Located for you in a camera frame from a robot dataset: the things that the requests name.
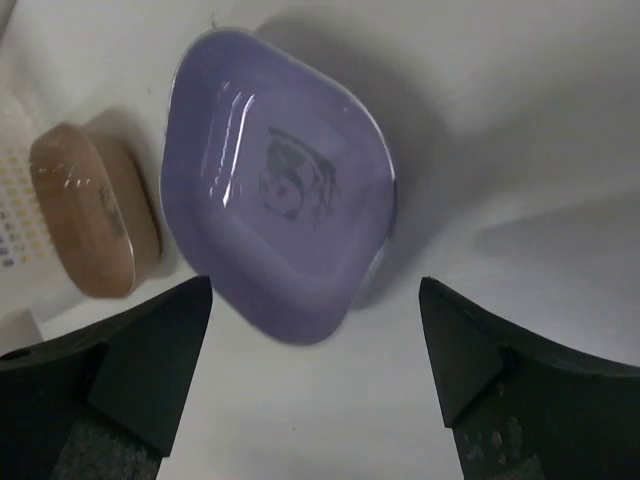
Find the purple plate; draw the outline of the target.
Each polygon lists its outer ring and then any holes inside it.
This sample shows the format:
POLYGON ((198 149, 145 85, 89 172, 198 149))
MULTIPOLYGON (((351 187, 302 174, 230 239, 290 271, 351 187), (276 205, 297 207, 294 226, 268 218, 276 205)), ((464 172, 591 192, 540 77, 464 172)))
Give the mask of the purple plate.
POLYGON ((387 142, 348 89, 253 34, 198 37, 173 78, 161 208, 176 246, 265 335, 340 326, 396 214, 387 142))

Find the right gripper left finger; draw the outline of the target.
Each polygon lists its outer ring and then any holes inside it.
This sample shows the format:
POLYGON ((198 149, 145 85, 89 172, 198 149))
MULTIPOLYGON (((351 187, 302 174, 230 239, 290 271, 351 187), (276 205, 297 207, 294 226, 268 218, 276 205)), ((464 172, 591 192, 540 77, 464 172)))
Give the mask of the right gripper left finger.
POLYGON ((171 454, 213 304, 191 278, 1 357, 4 479, 154 479, 171 454))

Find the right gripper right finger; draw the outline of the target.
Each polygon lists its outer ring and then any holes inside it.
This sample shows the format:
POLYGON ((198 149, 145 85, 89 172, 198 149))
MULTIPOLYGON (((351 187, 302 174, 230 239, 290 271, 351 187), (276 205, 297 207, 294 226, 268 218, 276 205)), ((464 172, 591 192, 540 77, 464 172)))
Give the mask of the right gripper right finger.
POLYGON ((637 367, 548 340, 431 277, 419 306, 465 478, 638 478, 637 367))

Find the brown plate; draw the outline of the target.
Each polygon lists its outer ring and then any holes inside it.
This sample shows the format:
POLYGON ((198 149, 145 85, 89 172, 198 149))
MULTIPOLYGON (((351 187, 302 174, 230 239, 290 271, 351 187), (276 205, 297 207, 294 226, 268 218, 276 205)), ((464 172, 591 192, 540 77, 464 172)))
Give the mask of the brown plate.
POLYGON ((60 123, 32 144, 32 184, 60 262, 86 296, 125 298, 161 240, 136 156, 119 137, 60 123))

